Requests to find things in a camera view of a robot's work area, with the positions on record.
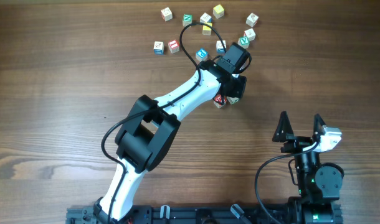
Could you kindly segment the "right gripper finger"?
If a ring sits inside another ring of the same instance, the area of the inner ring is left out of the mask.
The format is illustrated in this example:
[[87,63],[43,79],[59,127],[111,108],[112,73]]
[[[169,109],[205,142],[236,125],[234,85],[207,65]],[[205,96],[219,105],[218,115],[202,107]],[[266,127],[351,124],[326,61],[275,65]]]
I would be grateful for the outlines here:
[[293,133],[288,114],[286,111],[282,111],[280,113],[280,118],[275,133],[273,134],[272,141],[287,142],[294,139],[295,135]]
[[323,118],[319,114],[314,115],[313,139],[319,139],[321,135],[324,135],[325,125]]

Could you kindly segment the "red E block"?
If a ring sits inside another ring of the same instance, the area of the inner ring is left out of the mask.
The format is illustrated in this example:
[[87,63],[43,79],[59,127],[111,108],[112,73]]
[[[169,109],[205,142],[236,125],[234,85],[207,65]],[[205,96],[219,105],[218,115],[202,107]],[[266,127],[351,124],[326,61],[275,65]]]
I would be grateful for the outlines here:
[[222,108],[224,105],[226,105],[227,98],[218,94],[213,98],[213,102],[217,108]]

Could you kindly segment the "white block blue bottom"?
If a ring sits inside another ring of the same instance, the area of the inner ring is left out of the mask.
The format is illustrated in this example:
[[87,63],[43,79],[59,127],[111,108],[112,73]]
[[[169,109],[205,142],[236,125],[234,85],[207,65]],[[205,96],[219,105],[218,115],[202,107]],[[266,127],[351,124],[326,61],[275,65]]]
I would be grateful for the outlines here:
[[218,54],[224,54],[225,49],[226,49],[226,42],[224,40],[223,41],[218,40],[216,42],[216,52]]

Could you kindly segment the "green V block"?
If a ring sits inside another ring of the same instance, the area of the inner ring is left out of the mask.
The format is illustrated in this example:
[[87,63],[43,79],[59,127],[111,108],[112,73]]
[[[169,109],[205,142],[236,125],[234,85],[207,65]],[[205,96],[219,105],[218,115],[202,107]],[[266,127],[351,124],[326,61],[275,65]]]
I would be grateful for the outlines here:
[[244,37],[239,37],[238,42],[237,42],[242,48],[247,49],[249,47],[250,41],[249,38],[244,36]]

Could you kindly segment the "white teal-edged block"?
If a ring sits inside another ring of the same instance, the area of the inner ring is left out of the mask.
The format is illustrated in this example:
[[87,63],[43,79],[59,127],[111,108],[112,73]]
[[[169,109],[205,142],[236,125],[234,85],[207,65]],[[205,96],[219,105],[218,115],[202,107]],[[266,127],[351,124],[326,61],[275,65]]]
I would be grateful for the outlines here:
[[228,100],[228,102],[230,103],[230,104],[235,104],[235,103],[237,103],[238,101],[239,101],[239,98],[233,98],[233,97],[227,97],[227,100]]

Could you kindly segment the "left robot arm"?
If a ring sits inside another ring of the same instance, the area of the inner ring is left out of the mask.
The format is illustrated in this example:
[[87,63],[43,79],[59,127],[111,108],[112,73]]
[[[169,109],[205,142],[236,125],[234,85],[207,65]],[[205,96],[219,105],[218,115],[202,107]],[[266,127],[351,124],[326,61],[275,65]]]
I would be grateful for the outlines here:
[[233,43],[218,61],[196,65],[194,75],[172,92],[151,99],[139,97],[128,116],[111,127],[118,146],[116,172],[106,195],[95,202],[94,214],[100,223],[123,223],[147,172],[164,159],[181,121],[201,104],[214,99],[242,98],[246,77],[242,75],[252,57]]

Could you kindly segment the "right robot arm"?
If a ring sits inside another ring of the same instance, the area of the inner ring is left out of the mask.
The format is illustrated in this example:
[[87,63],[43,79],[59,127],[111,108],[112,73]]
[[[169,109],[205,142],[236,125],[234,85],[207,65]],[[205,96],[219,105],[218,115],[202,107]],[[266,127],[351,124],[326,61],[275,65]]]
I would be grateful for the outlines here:
[[295,163],[293,184],[299,196],[290,197],[284,223],[343,223],[340,199],[344,170],[331,162],[322,163],[320,154],[334,149],[341,141],[342,132],[329,127],[319,114],[314,116],[313,135],[296,136],[287,112],[280,114],[273,142],[282,142],[282,153],[287,153]]

